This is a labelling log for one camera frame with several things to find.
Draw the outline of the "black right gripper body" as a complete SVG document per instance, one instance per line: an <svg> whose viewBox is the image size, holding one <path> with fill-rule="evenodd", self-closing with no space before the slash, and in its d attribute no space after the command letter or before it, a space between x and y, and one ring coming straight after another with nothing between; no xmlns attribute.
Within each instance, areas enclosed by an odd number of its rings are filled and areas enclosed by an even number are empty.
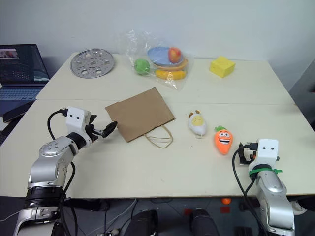
<svg viewBox="0 0 315 236"><path fill-rule="evenodd" d="M239 163L240 165L249 165L255 160L256 150L251 150L248 148L239 148Z"/></svg>

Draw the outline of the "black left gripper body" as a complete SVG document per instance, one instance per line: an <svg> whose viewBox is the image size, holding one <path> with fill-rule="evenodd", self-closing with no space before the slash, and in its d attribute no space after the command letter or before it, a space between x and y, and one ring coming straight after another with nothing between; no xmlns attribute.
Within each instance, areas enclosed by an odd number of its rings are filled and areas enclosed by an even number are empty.
<svg viewBox="0 0 315 236"><path fill-rule="evenodd" d="M95 129L95 126L93 124L86 125L85 131L88 137L90 138L91 143L96 141L99 137L105 138L104 131Z"/></svg>

